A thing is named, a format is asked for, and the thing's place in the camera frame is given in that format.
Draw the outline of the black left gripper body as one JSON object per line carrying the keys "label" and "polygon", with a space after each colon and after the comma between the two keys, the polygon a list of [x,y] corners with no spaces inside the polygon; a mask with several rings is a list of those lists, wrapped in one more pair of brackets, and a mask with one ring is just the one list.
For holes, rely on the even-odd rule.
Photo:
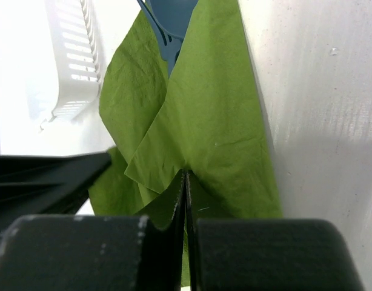
{"label": "black left gripper body", "polygon": [[107,152],[68,157],[0,155],[0,238],[24,215],[75,214],[110,164]]}

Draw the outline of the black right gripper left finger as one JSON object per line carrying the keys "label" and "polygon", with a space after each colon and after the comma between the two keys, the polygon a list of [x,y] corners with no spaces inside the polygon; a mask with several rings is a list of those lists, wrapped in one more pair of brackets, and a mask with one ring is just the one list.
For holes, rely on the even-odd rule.
{"label": "black right gripper left finger", "polygon": [[134,216],[26,215],[0,241],[0,290],[179,290],[185,178]]}

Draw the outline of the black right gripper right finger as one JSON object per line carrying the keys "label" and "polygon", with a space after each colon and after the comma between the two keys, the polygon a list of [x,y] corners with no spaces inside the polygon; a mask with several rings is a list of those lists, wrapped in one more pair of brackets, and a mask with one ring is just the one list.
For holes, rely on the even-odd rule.
{"label": "black right gripper right finger", "polygon": [[321,219],[237,219],[184,173],[192,290],[363,290],[347,244]]}

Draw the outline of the green paper napkin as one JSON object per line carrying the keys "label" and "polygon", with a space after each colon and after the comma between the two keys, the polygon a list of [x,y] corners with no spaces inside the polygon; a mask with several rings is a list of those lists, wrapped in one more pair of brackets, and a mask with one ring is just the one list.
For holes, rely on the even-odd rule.
{"label": "green paper napkin", "polygon": [[99,114],[115,142],[89,190],[96,215],[134,215],[181,169],[237,218],[281,203],[237,1],[199,1],[171,72],[139,13],[107,67]]}

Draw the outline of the dark blue plastic fork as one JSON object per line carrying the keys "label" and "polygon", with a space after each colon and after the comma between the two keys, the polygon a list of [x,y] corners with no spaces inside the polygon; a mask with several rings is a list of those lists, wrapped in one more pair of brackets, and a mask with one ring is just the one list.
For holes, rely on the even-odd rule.
{"label": "dark blue plastic fork", "polygon": [[153,14],[144,1],[137,0],[137,2],[152,27],[158,42],[161,58],[167,62],[167,73],[168,76],[170,76],[178,59],[182,42],[177,38],[172,38],[160,28],[158,22],[155,20]]}

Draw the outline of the dark blue plastic spoon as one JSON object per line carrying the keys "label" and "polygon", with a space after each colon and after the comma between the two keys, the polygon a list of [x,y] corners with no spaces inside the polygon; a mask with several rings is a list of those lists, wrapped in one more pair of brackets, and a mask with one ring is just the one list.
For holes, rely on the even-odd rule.
{"label": "dark blue plastic spoon", "polygon": [[184,39],[198,0],[153,0],[147,4],[159,26],[171,37]]}

